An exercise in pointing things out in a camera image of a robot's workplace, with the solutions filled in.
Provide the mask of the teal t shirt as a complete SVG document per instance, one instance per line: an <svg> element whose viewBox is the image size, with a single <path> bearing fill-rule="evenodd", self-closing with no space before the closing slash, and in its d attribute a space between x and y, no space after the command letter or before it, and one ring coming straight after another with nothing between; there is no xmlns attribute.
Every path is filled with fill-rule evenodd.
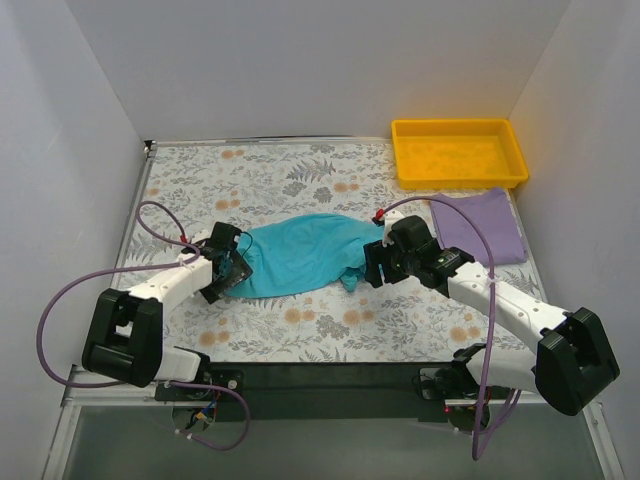
<svg viewBox="0 0 640 480"><path fill-rule="evenodd" d="M252 274L227 294L273 298L334 282L353 292L364 278L364 246L382 237L381 227L338 214L303 215L251 229L241 237L238 251Z"/></svg>

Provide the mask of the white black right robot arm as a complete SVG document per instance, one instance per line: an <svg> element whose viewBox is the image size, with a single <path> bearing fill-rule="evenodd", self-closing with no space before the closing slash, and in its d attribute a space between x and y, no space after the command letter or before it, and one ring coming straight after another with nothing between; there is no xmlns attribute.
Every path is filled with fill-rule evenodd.
<svg viewBox="0 0 640 480"><path fill-rule="evenodd" d="M455 353L433 381L441 390L475 397L486 387L540 395L574 416L620 375L600 318L591 310L569 312L503 281L458 248L440 248L424 220L398 211L379 213L380 240L364 247L365 279L373 287L410 277L462 303L515 335L525 350L504 352L476 343Z"/></svg>

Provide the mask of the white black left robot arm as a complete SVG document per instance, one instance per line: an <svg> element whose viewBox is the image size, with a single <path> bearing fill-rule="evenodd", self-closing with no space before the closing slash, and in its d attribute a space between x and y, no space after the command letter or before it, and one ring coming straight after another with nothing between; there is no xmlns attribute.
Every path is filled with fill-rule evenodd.
<svg viewBox="0 0 640 480"><path fill-rule="evenodd" d="M201 255L185 248L175 267L164 269L127 290L107 289L98 297L82 354L84 369L137 387L177 381L193 400L213 386L203 369L205 356L164 344L164 321L187 299L199 294L207 303L220 300L252 275L238 251L242 231L217 222L200 237Z"/></svg>

